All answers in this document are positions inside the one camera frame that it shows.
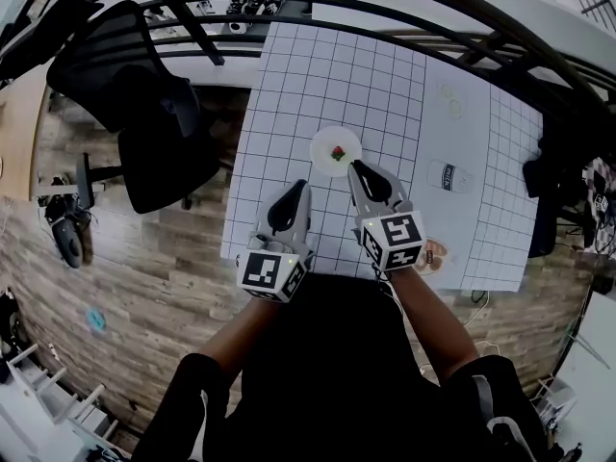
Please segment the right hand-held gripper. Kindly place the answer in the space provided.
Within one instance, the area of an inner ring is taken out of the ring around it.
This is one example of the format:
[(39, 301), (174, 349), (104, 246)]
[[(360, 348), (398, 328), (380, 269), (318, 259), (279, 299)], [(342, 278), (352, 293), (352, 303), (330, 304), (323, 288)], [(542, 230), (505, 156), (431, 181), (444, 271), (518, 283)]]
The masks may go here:
[(357, 209), (358, 243), (374, 267), (386, 272), (414, 265), (426, 236), (420, 212), (413, 210), (400, 180), (381, 166), (355, 160), (347, 181)]

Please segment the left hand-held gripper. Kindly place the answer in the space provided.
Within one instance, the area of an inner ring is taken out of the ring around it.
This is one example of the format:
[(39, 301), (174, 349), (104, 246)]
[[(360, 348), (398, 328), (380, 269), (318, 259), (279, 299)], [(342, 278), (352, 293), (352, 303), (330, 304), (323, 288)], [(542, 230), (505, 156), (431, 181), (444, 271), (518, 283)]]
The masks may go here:
[(270, 196), (238, 258), (237, 286), (253, 297), (288, 303), (307, 275), (314, 252), (306, 243), (311, 188), (296, 180)]

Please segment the white round plate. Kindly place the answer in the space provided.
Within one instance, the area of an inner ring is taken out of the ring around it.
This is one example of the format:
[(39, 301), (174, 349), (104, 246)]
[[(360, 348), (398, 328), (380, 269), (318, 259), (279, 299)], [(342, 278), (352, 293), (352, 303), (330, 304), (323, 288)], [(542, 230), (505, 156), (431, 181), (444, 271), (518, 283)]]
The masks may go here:
[[(340, 145), (345, 157), (336, 162), (331, 158), (332, 149)], [(311, 140), (310, 158), (314, 167), (329, 177), (346, 177), (349, 164), (362, 158), (362, 146), (358, 137), (343, 126), (328, 126), (321, 129)]]

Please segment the person's right forearm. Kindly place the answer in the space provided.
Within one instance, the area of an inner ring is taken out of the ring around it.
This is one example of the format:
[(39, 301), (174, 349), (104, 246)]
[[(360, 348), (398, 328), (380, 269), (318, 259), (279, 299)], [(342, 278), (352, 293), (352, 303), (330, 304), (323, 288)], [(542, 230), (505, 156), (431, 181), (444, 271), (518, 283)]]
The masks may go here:
[(465, 326), (413, 268), (393, 270), (390, 282), (441, 385), (478, 358)]

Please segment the person's left forearm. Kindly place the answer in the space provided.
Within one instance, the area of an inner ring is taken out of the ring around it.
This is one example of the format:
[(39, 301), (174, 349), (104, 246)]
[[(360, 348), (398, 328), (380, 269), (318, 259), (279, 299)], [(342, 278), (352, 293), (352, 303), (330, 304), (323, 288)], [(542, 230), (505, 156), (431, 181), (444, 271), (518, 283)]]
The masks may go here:
[(274, 322), (280, 307), (281, 303), (251, 299), (199, 349), (201, 354), (218, 363), (229, 385), (243, 370), (247, 356)]

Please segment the white grid tablecloth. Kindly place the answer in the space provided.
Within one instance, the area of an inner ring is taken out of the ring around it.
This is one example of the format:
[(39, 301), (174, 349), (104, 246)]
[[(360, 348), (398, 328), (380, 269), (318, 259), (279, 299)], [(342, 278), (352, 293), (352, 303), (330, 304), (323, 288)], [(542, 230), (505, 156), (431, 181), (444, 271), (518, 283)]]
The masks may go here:
[(423, 218), (418, 262), (441, 289), (520, 288), (537, 201), (525, 162), (539, 153), (543, 118), (508, 92), (422, 53), (342, 31), (276, 23), (269, 28), (239, 140), (220, 254), (246, 247), (257, 211), (297, 179), (312, 188), (307, 242), (314, 270), (372, 277), (353, 235), (345, 178), (311, 158), (314, 136), (338, 125), (362, 158), (398, 177)]

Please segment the black mesh office chair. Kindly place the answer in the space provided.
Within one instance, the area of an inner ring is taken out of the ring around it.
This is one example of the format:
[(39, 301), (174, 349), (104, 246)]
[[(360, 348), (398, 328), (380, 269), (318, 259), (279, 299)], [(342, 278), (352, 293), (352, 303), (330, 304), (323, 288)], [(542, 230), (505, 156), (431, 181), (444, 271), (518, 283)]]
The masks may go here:
[(120, 176), (133, 209), (151, 213), (218, 172), (210, 135), (216, 118), (203, 112), (189, 79), (167, 70), (137, 3), (121, 1), (79, 30), (50, 65), (47, 83), (117, 135), (117, 166), (78, 158), (83, 208), (94, 204), (93, 184)]

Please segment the black jacket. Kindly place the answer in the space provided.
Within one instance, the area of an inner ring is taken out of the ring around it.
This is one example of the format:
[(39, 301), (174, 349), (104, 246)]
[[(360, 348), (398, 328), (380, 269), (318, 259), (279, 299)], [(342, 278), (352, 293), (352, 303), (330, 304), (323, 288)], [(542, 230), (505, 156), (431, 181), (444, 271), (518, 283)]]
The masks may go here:
[(530, 258), (547, 256), (556, 247), (558, 222), (562, 219), (581, 230), (584, 249), (584, 204), (587, 195), (582, 172), (596, 158), (616, 170), (616, 144), (603, 149), (598, 143), (566, 140), (547, 131), (538, 142), (539, 156), (523, 165), (530, 198), (538, 200)]

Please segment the black metal railing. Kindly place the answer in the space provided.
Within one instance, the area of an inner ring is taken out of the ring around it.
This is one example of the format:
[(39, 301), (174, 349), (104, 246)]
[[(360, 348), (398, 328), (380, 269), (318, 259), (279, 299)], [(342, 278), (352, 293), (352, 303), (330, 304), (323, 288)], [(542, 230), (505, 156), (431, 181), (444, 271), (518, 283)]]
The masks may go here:
[[(164, 27), (182, 26), (192, 40), (216, 60), (221, 54), (203, 24), (231, 21), (231, 16), (193, 14), (188, 5), (200, 0), (154, 0), (153, 6), (167, 6), (174, 18)], [(464, 69), (497, 86), (545, 115), (565, 119), (569, 116), (593, 117), (616, 125), (616, 106), (600, 98), (594, 89), (596, 76), (577, 68), (573, 58), (553, 49), (543, 39), (515, 18), (508, 16), (485, 0), (429, 0), (484, 24), (489, 34), (475, 38), (465, 31), (454, 31), (414, 13), (397, 11), (389, 4), (373, 4), (366, 0), (283, 0), (324, 4), (409, 24), (429, 35), (452, 44), (458, 56), (445, 49), (416, 41), (406, 47)]]

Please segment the black floor device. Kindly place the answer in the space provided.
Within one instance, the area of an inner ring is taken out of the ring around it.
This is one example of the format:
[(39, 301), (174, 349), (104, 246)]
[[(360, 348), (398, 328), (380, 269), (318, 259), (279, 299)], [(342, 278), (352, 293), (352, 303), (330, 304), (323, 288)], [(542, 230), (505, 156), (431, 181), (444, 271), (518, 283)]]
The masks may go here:
[(51, 229), (63, 260), (73, 269), (80, 268), (83, 264), (83, 246), (74, 223), (62, 218), (56, 221)]

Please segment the checkered cloth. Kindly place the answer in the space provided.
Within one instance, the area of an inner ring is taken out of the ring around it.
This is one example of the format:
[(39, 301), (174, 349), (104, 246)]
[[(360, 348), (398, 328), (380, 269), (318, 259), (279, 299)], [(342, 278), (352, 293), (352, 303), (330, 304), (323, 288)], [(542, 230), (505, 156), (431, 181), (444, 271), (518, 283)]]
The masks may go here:
[[(596, 158), (582, 174), (587, 188), (583, 223), (584, 250), (616, 260), (616, 170), (601, 158)], [(595, 210), (593, 198), (596, 193), (609, 197), (610, 207), (605, 215)]]

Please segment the wooden desk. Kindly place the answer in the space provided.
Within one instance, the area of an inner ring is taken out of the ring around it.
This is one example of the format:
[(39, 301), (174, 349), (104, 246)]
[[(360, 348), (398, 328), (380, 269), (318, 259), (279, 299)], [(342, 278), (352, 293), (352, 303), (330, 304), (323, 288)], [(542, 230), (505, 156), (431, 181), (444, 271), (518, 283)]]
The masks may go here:
[(0, 90), (0, 196), (29, 201), (39, 128), (49, 99), (41, 64)]

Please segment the white plastic stool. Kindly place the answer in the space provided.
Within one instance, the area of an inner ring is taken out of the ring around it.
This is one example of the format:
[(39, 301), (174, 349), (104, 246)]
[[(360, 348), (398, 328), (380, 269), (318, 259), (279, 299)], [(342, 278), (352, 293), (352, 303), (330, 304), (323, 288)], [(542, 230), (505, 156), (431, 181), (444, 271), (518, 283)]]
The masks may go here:
[(560, 378), (538, 380), (540, 388), (532, 399), (546, 430), (555, 429), (578, 402), (575, 390)]

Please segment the white table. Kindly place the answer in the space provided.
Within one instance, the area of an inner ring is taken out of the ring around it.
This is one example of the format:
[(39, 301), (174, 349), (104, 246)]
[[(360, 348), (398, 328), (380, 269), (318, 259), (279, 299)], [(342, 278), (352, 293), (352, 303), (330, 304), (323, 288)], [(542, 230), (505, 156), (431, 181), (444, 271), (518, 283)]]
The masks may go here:
[(581, 445), (579, 462), (616, 460), (616, 289), (591, 295), (556, 377), (577, 399), (559, 424), (559, 445)]

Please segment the white shelf rack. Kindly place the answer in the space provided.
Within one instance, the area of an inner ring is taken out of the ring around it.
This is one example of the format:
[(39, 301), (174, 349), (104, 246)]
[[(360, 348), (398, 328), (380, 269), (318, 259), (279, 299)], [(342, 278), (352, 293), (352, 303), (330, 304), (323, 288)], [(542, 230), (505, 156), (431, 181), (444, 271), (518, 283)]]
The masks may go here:
[(6, 363), (9, 375), (0, 383), (0, 462), (86, 462), (100, 452), (113, 459), (126, 453), (111, 442), (118, 421), (97, 401), (105, 386), (85, 397), (71, 394), (60, 381), (66, 367), (54, 372), (33, 361), (39, 346), (20, 350)]

